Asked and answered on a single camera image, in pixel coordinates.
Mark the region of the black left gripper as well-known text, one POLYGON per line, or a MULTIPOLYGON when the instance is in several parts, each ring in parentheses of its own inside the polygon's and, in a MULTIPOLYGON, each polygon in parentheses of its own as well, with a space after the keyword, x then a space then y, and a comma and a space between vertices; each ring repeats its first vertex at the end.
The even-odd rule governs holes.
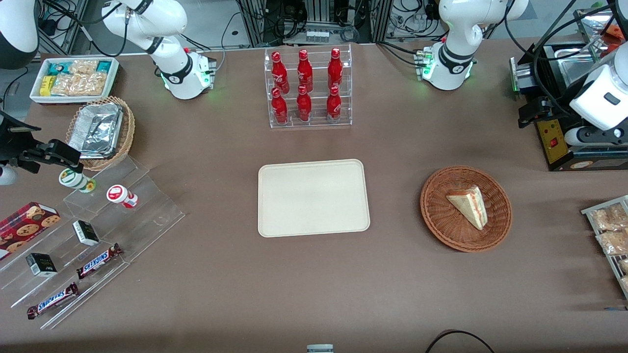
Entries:
POLYGON ((519 128, 524 129, 528 125, 537 121, 550 122, 557 120, 558 124, 571 119, 570 111, 564 109, 561 105, 552 103, 547 96, 539 96, 527 102, 523 107, 519 108, 519 128))

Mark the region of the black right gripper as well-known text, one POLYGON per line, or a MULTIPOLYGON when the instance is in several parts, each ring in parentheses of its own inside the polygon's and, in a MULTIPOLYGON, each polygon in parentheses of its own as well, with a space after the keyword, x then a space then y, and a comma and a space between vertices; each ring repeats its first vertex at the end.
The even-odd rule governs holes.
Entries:
POLYGON ((6 112, 1 112, 0 160, 14 168, 21 168, 30 174, 38 174, 40 164, 50 158, 65 168, 81 168, 80 155, 76 149, 58 139, 50 139, 48 153, 40 148, 41 142, 33 138, 32 132, 41 130, 6 112))

